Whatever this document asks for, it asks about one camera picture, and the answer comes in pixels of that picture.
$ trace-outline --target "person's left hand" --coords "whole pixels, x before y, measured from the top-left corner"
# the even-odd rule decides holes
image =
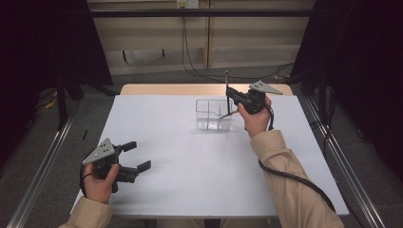
[[[86,189],[86,197],[90,200],[101,203],[108,203],[112,194],[112,183],[115,181],[119,173],[119,164],[114,164],[104,180],[99,180],[95,174],[91,174],[94,168],[93,163],[88,163],[84,172],[84,187]]]

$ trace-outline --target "hand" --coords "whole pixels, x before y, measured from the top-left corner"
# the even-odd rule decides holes
[[[119,164],[114,164],[105,180],[99,180],[94,174],[91,174],[94,168],[93,163],[88,163],[84,172],[84,187],[86,189],[86,197],[90,200],[101,203],[108,203],[112,194],[112,183],[115,181],[119,173]]]
[[[268,105],[272,104],[272,101],[267,96],[265,101]],[[269,124],[270,120],[270,113],[266,108],[263,108],[260,113],[250,115],[246,111],[245,107],[241,103],[239,103],[238,111],[245,121],[245,129],[251,139],[259,133],[267,130],[267,124]]]

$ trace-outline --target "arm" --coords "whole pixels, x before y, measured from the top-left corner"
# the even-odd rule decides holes
[[[112,183],[119,172],[119,165],[112,166],[105,180],[96,179],[91,174],[92,168],[92,163],[86,165],[84,174],[86,198],[80,198],[74,206],[68,222],[60,226],[60,228],[102,228],[107,227],[109,224],[113,208],[107,203],[112,192]]]
[[[266,103],[270,105],[271,101],[266,98]],[[281,132],[266,131],[270,120],[267,110],[249,115],[240,104],[239,111],[245,120],[252,148],[265,166],[308,179],[293,151],[286,147]],[[273,195],[282,227],[343,227],[336,213],[310,187],[266,172],[264,177]]]

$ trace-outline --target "table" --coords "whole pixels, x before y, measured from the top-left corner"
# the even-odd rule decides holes
[[[248,85],[231,86],[243,92],[248,89]],[[292,95],[287,85],[274,86]],[[197,130],[192,124],[196,121],[195,101],[224,99],[224,91],[225,85],[124,86],[124,95],[115,98],[100,141],[110,138],[120,144],[134,139],[138,148],[121,154],[121,164],[133,167],[152,160],[152,167],[134,184],[119,183],[120,190],[110,201],[116,216],[153,219],[277,215],[241,116],[233,116],[226,133]],[[330,197],[337,213],[348,214],[297,97],[271,99],[278,114],[275,127],[281,129],[287,145],[295,148],[306,173]],[[290,120],[284,121],[284,115]]]

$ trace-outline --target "beige sleeve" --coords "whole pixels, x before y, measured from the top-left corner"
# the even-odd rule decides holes
[[[59,228],[103,228],[112,218],[113,207],[81,197],[66,224]]]
[[[251,145],[265,166],[308,180],[293,151],[286,148],[279,130],[258,134],[251,140]],[[344,227],[320,194],[310,187],[266,172],[264,176],[273,195],[282,227]]]

